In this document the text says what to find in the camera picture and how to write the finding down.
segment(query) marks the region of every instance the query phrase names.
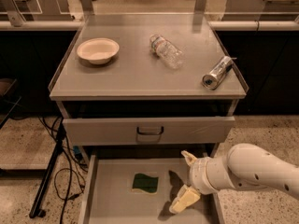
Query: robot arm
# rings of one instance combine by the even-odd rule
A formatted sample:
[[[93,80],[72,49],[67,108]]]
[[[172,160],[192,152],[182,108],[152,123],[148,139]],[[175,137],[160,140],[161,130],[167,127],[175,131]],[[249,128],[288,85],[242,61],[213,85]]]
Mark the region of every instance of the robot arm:
[[[299,167],[260,147],[239,144],[218,158],[197,159],[187,151],[182,155],[190,166],[191,185],[184,185],[172,202],[169,210],[174,214],[197,202],[201,194],[221,189],[279,189],[299,200]]]

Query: metal can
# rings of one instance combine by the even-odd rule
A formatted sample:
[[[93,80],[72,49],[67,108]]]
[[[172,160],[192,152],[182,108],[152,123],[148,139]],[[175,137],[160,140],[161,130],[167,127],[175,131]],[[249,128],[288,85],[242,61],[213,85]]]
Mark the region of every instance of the metal can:
[[[222,57],[213,69],[203,76],[203,85],[211,90],[215,90],[222,83],[227,73],[232,69],[233,60],[229,56]]]

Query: open drawer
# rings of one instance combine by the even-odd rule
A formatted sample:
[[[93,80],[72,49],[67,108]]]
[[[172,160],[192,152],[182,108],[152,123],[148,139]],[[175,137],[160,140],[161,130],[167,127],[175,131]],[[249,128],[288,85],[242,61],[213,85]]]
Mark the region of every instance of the open drawer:
[[[234,117],[65,119],[72,145],[201,144],[223,142]]]
[[[222,223],[216,194],[202,195],[178,215],[169,212],[180,187],[188,183],[188,172],[182,158],[98,160],[92,155],[78,224]],[[132,189],[138,173],[158,177],[155,193]]]

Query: terrazzo floor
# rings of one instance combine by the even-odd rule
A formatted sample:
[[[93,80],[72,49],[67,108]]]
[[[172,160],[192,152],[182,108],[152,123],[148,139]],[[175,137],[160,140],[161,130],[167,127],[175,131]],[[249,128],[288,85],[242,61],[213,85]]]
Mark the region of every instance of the terrazzo floor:
[[[262,147],[284,161],[299,164],[299,116],[236,116],[235,119],[235,126],[220,145],[218,156],[231,146],[246,142]],[[51,124],[53,120],[49,118],[47,122]],[[54,145],[39,119],[10,119],[0,131],[0,167],[18,164],[27,168],[43,168],[50,159]],[[53,175],[65,167],[68,167],[68,163],[65,155],[61,154]],[[68,172],[65,172],[57,179],[62,196],[66,192],[68,177]],[[41,205],[46,215],[43,218],[29,218],[40,182],[40,178],[0,179],[0,223],[59,223],[63,201],[57,197],[53,176]],[[78,192],[78,182],[73,178],[71,193]],[[77,223],[81,198],[82,195],[67,203],[64,223]],[[222,190],[219,199],[225,224],[299,223],[298,201],[281,191]]]
[[[93,0],[93,10],[95,14],[193,12],[195,1],[196,0]],[[79,18],[82,13],[79,0],[68,0],[68,3],[71,14]],[[207,0],[206,17],[213,21],[219,20],[225,10],[225,4],[226,0]]]

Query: drawer handle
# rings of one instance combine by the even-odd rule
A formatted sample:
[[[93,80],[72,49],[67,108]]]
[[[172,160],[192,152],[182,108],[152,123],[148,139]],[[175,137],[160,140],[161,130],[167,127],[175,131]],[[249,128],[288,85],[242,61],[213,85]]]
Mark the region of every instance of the drawer handle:
[[[158,131],[158,132],[141,132],[139,130],[139,127],[137,127],[137,133],[140,134],[140,135],[160,135],[164,132],[164,127],[162,126],[161,127],[161,130]]]

